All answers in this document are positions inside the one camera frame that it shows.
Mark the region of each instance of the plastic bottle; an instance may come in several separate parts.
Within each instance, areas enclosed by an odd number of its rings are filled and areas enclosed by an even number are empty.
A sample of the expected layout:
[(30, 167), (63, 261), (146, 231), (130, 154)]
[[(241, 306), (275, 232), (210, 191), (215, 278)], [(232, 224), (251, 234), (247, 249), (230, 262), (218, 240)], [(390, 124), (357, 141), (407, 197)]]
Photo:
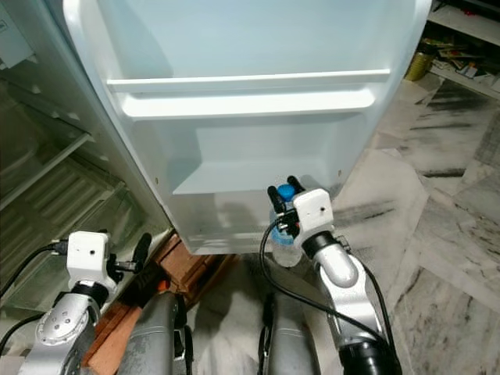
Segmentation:
[[(280, 185), (278, 194), (285, 201), (287, 209), (291, 208), (291, 200), (295, 195), (293, 186), (289, 184)], [(274, 209), (270, 212), (270, 222), (276, 219)], [(270, 247), (273, 250), (274, 260), (282, 267), (296, 266), (302, 257), (302, 251), (294, 246), (294, 238), (284, 230), (280, 232), (276, 227), (271, 231)]]

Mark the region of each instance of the refrigerator door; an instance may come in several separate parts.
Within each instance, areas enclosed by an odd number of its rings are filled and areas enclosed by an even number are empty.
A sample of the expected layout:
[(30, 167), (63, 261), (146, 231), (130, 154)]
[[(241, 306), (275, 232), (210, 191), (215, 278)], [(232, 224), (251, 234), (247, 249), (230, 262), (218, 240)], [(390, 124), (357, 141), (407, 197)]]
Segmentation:
[(335, 196), (430, 0), (64, 0), (113, 125), (188, 248), (255, 252), (266, 188)]

